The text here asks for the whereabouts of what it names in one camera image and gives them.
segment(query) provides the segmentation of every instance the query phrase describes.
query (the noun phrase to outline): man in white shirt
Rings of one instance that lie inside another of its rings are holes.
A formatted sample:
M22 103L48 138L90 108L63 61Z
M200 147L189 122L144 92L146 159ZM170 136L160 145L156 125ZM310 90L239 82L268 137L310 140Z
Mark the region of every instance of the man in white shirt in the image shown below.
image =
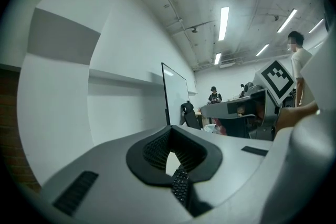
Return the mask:
M291 51L294 52L292 56L293 76L296 79L296 106L303 106L314 101L314 96L301 75L301 69L306 65L312 54L303 49L304 36L296 31L288 35L288 44Z

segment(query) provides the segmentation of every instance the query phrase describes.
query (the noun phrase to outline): ceiling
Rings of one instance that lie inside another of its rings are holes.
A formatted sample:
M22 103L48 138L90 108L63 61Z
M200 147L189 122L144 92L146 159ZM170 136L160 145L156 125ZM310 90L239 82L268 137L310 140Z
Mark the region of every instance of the ceiling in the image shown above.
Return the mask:
M216 53L222 63L244 63L287 55L287 36L304 35L323 15L323 0L143 0L158 18L195 70L213 66ZM225 39L218 41L220 11L229 7ZM295 17L281 32L278 28L292 9ZM198 25L198 32L192 29ZM267 50L255 55L265 45Z

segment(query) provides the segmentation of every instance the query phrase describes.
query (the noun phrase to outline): red object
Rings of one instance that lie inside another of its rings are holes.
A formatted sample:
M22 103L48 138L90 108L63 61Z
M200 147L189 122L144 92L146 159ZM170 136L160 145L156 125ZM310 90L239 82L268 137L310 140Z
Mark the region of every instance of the red object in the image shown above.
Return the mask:
M225 129L224 126L222 126L222 124L220 123L219 119L214 119L214 121L215 121L216 126L219 127L219 131L220 131L220 133L221 133L222 135L227 135L227 133L226 133L226 129Z

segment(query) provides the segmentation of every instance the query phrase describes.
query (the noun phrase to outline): table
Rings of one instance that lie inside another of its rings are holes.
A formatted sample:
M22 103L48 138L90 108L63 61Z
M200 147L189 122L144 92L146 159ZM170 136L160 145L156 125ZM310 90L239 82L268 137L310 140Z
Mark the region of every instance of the table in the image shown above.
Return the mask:
M198 119L198 123L199 123L199 126L201 127L201 129L203 128L203 122L202 122L202 114L200 111L195 111L195 115Z

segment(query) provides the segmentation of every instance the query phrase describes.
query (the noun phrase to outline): white shirt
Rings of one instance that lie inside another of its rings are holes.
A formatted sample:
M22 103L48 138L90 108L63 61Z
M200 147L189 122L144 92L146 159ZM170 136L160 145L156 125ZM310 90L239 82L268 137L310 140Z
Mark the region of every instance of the white shirt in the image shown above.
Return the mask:
M312 54L305 49L298 49L295 54L292 56L292 69L294 78L302 78L301 70L312 57ZM302 98L300 105L306 105L314 101L314 96L309 89L306 81L303 84Z

